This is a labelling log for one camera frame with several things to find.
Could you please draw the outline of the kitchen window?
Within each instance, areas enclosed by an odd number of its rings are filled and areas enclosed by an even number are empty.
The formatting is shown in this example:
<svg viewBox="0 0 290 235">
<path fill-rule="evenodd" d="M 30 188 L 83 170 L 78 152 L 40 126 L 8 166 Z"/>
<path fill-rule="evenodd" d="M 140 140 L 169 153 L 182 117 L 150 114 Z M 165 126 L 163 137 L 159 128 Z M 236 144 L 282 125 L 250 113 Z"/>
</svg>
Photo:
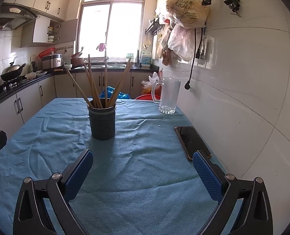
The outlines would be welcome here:
<svg viewBox="0 0 290 235">
<path fill-rule="evenodd" d="M 82 0 L 77 50 L 82 58 L 128 61 L 137 57 L 145 0 Z"/>
</svg>

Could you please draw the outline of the silver rice cooker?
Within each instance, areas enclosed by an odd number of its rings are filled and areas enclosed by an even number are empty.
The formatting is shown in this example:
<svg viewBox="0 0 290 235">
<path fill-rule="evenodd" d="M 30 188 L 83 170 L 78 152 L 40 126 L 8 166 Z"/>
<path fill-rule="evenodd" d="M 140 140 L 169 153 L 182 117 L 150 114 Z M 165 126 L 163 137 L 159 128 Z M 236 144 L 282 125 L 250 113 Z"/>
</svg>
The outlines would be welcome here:
<svg viewBox="0 0 290 235">
<path fill-rule="evenodd" d="M 51 53 L 50 55 L 44 56 L 41 59 L 42 70 L 51 70 L 63 66 L 62 54 Z"/>
</svg>

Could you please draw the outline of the clear glass mug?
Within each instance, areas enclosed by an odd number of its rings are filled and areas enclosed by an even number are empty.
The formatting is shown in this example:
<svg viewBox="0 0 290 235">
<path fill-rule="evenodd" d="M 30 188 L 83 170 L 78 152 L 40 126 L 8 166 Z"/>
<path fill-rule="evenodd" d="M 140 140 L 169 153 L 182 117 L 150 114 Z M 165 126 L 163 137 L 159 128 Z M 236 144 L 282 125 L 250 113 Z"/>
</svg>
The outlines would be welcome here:
<svg viewBox="0 0 290 235">
<path fill-rule="evenodd" d="M 157 85 L 161 86 L 159 100 L 155 96 L 155 89 Z M 174 78 L 163 78 L 153 84 L 151 97 L 155 103 L 159 104 L 158 109 L 160 112 L 164 114 L 175 113 L 180 86 L 181 81 Z"/>
</svg>

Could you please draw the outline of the sink faucet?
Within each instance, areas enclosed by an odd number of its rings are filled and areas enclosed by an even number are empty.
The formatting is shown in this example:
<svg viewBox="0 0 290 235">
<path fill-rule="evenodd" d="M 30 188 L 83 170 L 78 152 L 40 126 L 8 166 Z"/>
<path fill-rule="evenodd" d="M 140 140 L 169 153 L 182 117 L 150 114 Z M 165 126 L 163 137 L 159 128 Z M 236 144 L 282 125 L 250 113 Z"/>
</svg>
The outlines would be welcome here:
<svg viewBox="0 0 290 235">
<path fill-rule="evenodd" d="M 105 55 L 104 64 L 105 64 L 105 67 L 107 67 L 107 62 L 109 60 L 109 57 L 107 56 L 107 49 L 106 48 L 104 49 L 104 55 Z"/>
</svg>

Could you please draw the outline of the wooden chopstick three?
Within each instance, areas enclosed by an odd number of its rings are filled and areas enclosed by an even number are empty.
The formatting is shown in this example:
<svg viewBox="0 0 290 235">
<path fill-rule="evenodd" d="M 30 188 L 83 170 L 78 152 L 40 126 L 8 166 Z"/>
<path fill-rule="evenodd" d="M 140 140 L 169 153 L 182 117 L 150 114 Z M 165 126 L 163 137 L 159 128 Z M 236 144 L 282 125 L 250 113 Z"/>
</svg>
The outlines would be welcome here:
<svg viewBox="0 0 290 235">
<path fill-rule="evenodd" d="M 88 68 L 87 68 L 87 65 L 84 64 L 84 68 L 85 68 L 85 73 L 86 73 L 86 76 L 87 76 L 87 79 L 88 79 L 88 82 L 89 82 L 89 86 L 90 86 L 90 93 L 91 93 L 91 96 L 92 96 L 92 99 L 93 99 L 93 107 L 94 108 L 97 108 L 97 100 L 96 100 L 96 95 L 95 95 L 95 90 L 94 90 L 94 87 L 93 87 L 93 81 L 92 81 L 92 78 L 89 74 L 89 71 L 88 71 Z"/>
</svg>

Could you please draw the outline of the blue table cloth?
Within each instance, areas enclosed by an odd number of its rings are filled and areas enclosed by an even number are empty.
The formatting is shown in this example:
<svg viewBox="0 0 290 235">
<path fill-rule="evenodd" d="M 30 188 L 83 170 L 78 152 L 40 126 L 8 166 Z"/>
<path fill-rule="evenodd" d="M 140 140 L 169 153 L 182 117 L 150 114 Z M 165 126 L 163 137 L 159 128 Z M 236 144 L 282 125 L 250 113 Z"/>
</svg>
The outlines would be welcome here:
<svg viewBox="0 0 290 235">
<path fill-rule="evenodd" d="M 115 136 L 98 141 L 83 100 L 54 99 L 0 151 L 0 228 L 12 234 L 24 178 L 48 179 L 89 149 L 93 167 L 70 204 L 90 234 L 198 233 L 217 203 L 174 131 L 189 124 L 181 111 L 120 100 Z"/>
</svg>

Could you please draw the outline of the wooden chopstick two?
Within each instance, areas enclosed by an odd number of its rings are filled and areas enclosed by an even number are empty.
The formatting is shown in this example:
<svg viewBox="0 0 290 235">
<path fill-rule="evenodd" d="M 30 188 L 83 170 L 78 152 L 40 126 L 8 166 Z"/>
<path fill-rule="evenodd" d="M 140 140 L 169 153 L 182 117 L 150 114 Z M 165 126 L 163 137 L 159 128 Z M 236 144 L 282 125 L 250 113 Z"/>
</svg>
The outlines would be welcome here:
<svg viewBox="0 0 290 235">
<path fill-rule="evenodd" d="M 91 104 L 91 102 L 89 101 L 89 99 L 87 98 L 87 96 L 85 95 L 85 93 L 82 91 L 81 87 L 78 85 L 78 83 L 76 82 L 76 80 L 74 79 L 74 77 L 72 76 L 72 74 L 70 73 L 70 71 L 69 70 L 66 70 L 66 73 L 71 78 L 72 82 L 76 86 L 76 89 L 80 92 L 82 98 L 85 100 L 85 102 L 87 103 L 87 105 L 89 105 L 89 107 L 93 108 L 93 105 Z"/>
</svg>

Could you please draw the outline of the detergent bottle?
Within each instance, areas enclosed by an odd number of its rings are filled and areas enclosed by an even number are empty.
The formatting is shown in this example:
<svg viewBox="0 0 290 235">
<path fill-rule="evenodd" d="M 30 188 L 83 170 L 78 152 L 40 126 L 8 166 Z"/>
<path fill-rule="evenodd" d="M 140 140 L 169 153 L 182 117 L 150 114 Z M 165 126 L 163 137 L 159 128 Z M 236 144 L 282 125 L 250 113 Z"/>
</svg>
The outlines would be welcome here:
<svg viewBox="0 0 290 235">
<path fill-rule="evenodd" d="M 150 52 L 143 52 L 141 55 L 140 64 L 142 67 L 150 67 L 152 63 L 152 55 Z"/>
</svg>

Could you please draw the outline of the black smartphone brown case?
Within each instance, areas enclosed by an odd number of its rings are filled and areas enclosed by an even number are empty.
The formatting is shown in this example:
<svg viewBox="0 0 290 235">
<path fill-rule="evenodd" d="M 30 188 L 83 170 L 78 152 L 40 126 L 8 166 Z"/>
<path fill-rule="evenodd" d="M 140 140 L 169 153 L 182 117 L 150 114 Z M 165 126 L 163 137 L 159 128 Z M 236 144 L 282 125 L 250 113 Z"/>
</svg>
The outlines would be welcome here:
<svg viewBox="0 0 290 235">
<path fill-rule="evenodd" d="M 193 126 L 177 126 L 175 127 L 175 133 L 188 161 L 193 161 L 193 155 L 197 151 L 202 151 L 208 159 L 212 158 L 212 153 Z"/>
</svg>

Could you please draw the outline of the black wok with lid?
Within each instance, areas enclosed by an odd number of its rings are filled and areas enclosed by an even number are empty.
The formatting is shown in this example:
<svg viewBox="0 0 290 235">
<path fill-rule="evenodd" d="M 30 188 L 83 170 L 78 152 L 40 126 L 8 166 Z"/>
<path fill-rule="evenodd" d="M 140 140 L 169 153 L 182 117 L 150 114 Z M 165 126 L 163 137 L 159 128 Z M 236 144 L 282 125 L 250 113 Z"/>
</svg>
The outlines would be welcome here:
<svg viewBox="0 0 290 235">
<path fill-rule="evenodd" d="M 4 82 L 18 78 L 21 75 L 23 68 L 26 66 L 26 63 L 23 63 L 22 65 L 15 64 L 15 60 L 16 57 L 11 63 L 9 63 L 9 66 L 2 71 L 0 77 Z"/>
</svg>

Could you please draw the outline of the white pink plastic bags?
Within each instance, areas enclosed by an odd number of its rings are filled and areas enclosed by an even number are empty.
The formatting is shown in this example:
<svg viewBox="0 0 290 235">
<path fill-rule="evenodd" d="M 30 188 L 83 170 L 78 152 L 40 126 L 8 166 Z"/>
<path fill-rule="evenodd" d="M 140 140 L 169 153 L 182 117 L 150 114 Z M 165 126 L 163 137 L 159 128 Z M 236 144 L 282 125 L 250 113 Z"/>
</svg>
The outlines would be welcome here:
<svg viewBox="0 0 290 235">
<path fill-rule="evenodd" d="M 196 48 L 196 29 L 166 23 L 160 32 L 157 55 L 165 66 L 190 63 Z"/>
</svg>

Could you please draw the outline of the red lid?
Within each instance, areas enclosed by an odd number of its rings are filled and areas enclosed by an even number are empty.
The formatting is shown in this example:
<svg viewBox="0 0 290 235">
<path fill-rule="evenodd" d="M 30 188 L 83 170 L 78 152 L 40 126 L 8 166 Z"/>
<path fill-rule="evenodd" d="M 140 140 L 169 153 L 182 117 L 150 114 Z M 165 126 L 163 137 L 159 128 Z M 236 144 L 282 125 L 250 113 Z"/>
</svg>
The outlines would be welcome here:
<svg viewBox="0 0 290 235">
<path fill-rule="evenodd" d="M 41 53 L 39 53 L 38 54 L 38 57 L 40 58 L 40 59 L 42 59 L 43 57 L 45 57 L 45 56 L 48 56 L 48 55 L 51 55 L 51 54 L 53 54 L 54 52 L 55 52 L 55 50 L 56 50 L 56 48 L 49 48 L 49 49 L 46 49 L 46 50 L 44 50 L 43 52 L 41 52 Z"/>
</svg>

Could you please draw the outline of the dark green utensil holder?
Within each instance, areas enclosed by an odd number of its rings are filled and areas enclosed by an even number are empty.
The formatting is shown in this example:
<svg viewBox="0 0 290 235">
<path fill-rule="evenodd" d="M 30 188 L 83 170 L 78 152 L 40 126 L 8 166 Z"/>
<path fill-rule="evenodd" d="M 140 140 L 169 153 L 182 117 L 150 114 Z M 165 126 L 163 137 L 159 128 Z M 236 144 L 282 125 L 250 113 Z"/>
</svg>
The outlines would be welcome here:
<svg viewBox="0 0 290 235">
<path fill-rule="evenodd" d="M 102 108 L 87 106 L 92 137 L 105 141 L 115 136 L 115 109 L 116 105 L 105 106 L 105 98 L 100 99 Z"/>
</svg>

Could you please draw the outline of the wooden chopstick one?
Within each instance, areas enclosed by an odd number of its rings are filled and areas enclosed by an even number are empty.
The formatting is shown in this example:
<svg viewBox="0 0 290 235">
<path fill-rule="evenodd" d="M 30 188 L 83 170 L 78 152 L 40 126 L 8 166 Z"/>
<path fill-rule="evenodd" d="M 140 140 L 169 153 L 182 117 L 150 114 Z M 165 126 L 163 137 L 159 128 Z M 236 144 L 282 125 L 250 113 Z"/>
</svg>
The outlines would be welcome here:
<svg viewBox="0 0 290 235">
<path fill-rule="evenodd" d="M 91 84 L 91 90 L 92 90 L 92 95 L 93 95 L 93 99 L 95 102 L 95 106 L 96 108 L 101 109 L 102 108 L 102 103 L 100 101 L 100 97 L 98 95 L 98 91 L 95 85 L 95 81 L 94 81 L 94 77 L 93 77 L 93 73 L 91 70 L 91 60 L 90 60 L 90 55 L 88 55 L 88 72 L 89 72 L 89 76 L 90 76 L 90 84 Z"/>
</svg>

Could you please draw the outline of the yellow printed plastic bag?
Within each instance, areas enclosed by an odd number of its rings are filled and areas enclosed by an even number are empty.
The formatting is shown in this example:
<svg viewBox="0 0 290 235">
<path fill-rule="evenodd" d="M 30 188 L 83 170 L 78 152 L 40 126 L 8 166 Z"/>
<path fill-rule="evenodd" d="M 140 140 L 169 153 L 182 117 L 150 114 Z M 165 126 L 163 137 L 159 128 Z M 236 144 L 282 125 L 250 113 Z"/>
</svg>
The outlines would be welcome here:
<svg viewBox="0 0 290 235">
<path fill-rule="evenodd" d="M 204 0 L 167 0 L 166 18 L 186 29 L 203 28 L 210 13 Z"/>
</svg>

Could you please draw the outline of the range hood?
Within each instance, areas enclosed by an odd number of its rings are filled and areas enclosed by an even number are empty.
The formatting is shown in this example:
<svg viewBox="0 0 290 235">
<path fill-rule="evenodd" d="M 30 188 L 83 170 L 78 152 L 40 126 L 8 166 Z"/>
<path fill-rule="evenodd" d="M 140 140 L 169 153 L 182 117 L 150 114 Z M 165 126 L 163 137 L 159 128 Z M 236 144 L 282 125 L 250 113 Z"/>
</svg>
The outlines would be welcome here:
<svg viewBox="0 0 290 235">
<path fill-rule="evenodd" d="M 32 9 L 15 3 L 3 3 L 0 6 L 0 31 L 17 28 L 38 19 Z"/>
</svg>

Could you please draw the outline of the wooden chopstick four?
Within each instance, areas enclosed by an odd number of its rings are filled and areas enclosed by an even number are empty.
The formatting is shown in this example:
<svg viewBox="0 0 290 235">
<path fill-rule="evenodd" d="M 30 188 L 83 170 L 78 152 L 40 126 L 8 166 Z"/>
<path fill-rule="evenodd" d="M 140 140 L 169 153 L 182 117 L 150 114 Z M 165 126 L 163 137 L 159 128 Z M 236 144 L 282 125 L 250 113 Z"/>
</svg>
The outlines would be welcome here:
<svg viewBox="0 0 290 235">
<path fill-rule="evenodd" d="M 104 83 L 105 83 L 105 108 L 108 107 L 108 96 L 107 96 L 107 67 L 105 67 L 105 76 L 104 76 Z"/>
</svg>

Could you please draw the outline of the wall hook rail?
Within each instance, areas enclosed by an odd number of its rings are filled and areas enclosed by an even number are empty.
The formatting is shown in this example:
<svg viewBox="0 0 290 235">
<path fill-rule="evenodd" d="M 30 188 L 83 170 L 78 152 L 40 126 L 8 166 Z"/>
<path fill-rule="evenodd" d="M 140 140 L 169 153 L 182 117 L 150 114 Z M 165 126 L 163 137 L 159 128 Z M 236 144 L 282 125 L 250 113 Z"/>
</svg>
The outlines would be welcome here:
<svg viewBox="0 0 290 235">
<path fill-rule="evenodd" d="M 164 24 L 159 23 L 159 18 L 154 18 L 153 20 L 149 20 L 149 26 L 145 30 L 145 35 L 155 36 L 159 34 Z"/>
</svg>

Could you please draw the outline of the red plastic basin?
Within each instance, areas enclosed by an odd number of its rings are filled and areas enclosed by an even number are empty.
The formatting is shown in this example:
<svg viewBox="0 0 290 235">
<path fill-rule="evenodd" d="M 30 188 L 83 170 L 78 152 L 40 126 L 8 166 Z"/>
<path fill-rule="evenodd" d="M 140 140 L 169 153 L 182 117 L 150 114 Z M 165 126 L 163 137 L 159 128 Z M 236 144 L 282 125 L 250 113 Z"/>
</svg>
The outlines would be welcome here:
<svg viewBox="0 0 290 235">
<path fill-rule="evenodd" d="M 149 101 L 153 101 L 153 98 L 152 98 L 152 95 L 151 94 L 142 94 L 142 95 L 136 97 L 135 100 L 149 100 Z"/>
</svg>

